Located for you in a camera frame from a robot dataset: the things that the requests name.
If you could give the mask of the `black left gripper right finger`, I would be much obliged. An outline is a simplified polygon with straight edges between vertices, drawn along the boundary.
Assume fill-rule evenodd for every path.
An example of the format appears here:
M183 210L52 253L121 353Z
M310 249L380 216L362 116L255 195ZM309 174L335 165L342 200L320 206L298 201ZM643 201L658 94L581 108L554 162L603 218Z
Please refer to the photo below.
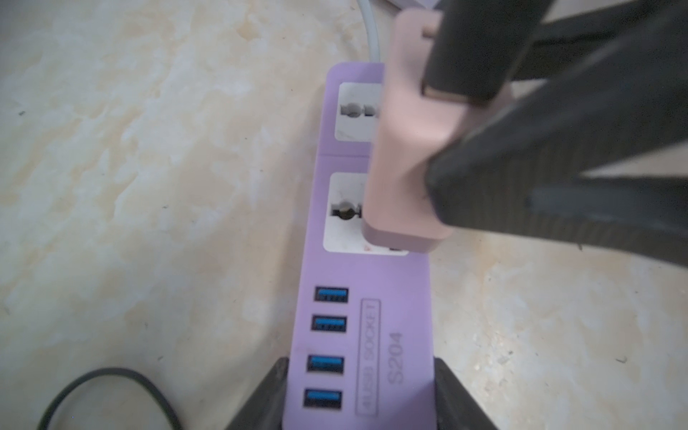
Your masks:
M442 358L434 359L438 430L497 430L497 426Z

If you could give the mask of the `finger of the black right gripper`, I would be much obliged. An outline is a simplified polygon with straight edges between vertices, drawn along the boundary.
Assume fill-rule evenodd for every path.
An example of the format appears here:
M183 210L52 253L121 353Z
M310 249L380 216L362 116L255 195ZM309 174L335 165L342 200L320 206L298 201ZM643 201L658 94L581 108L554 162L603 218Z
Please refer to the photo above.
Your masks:
M423 94L484 104L513 74L550 0L444 1L422 77Z
M438 152L439 220L687 263L687 180L591 177L687 140L687 13L663 10Z

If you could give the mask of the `purple power strip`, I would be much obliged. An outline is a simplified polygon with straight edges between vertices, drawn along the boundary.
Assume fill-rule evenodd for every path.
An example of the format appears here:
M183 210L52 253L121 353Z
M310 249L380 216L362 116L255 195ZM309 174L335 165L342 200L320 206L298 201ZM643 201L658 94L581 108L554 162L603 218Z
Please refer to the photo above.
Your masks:
M434 429L429 260L365 240L383 65L327 73L288 365L286 429Z

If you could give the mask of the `pink fan plug adapter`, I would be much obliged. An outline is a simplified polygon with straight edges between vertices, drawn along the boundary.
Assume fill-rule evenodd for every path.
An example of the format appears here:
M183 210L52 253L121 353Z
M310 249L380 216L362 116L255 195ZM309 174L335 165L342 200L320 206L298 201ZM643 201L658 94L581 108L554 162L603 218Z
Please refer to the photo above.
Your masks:
M363 202L363 235L378 247L427 254L451 236L426 191L427 163L513 100L510 84L483 106L423 95L429 36L441 17L439 11L409 8L394 20Z

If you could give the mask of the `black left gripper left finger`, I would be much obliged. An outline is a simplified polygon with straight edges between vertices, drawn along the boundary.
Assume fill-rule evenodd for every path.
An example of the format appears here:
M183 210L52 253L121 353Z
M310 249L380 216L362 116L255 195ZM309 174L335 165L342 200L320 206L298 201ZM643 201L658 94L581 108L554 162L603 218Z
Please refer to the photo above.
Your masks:
M287 357L276 360L226 430L281 430L289 364Z

